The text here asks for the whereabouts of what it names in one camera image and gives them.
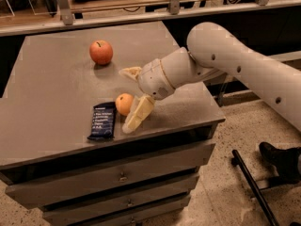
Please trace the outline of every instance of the black bar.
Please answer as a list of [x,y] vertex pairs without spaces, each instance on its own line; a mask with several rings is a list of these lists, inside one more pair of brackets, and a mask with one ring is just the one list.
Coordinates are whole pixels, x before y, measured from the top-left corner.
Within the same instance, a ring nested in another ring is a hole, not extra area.
[[257,187],[257,184],[254,181],[251,173],[248,171],[241,155],[239,155],[237,150],[233,150],[232,153],[233,153],[234,158],[235,158],[235,163],[237,163],[237,165],[239,165],[240,169],[242,170],[248,184],[250,185],[253,193],[255,194],[258,202],[260,203],[261,208],[262,208],[264,214],[266,215],[267,219],[269,220],[271,225],[279,226],[279,223],[277,222],[272,210],[270,209],[269,205],[267,204],[267,202],[266,202],[265,198],[263,197],[261,191]]

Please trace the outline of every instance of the apple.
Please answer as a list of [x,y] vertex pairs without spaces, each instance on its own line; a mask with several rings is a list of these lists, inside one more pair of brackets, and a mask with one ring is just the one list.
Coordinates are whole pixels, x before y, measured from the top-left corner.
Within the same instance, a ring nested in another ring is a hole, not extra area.
[[106,40],[95,40],[89,48],[92,60],[99,65],[108,64],[113,57],[113,48]]

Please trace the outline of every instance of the robotic hand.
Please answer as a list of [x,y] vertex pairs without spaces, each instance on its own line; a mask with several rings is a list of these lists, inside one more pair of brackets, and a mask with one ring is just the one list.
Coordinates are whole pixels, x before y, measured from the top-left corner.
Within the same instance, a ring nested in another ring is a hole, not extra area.
[[239,42],[218,24],[202,23],[189,33],[187,47],[145,65],[119,73],[137,82],[144,92],[135,98],[122,129],[133,132],[175,89],[228,73],[261,97],[282,117],[301,130],[301,72],[261,55]]

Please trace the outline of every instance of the floor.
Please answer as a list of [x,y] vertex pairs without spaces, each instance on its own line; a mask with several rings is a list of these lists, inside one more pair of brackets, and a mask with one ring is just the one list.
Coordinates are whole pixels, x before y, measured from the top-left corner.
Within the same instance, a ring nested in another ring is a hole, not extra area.
[[[279,148],[299,146],[301,134],[250,91],[227,95],[221,108],[226,121],[214,134],[216,146],[187,207],[147,219],[145,226],[264,226],[269,225],[240,169],[230,160],[236,149],[255,180],[276,172],[259,154],[258,145],[268,141]],[[26,210],[5,194],[0,181],[0,226],[48,226],[39,209]],[[301,186],[280,186],[263,191],[279,224],[301,222]]]

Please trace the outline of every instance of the drawer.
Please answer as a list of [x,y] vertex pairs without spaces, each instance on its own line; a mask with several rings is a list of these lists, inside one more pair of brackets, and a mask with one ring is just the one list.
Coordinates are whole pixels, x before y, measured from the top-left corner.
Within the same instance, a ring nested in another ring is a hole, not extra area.
[[51,212],[45,212],[43,218],[55,226],[68,225],[189,192],[196,187],[197,181],[197,173],[180,176],[125,190],[121,193],[106,195],[99,199],[64,206]]
[[41,207],[207,164],[213,148],[210,140],[195,142],[8,186],[6,193],[28,209]]
[[125,226],[135,225],[137,222],[141,222],[146,218],[163,215],[168,212],[182,209],[188,205],[190,201],[190,195],[182,195],[173,197],[171,199],[151,203],[128,212],[115,214],[104,218],[94,218],[82,223],[75,223],[72,226]]

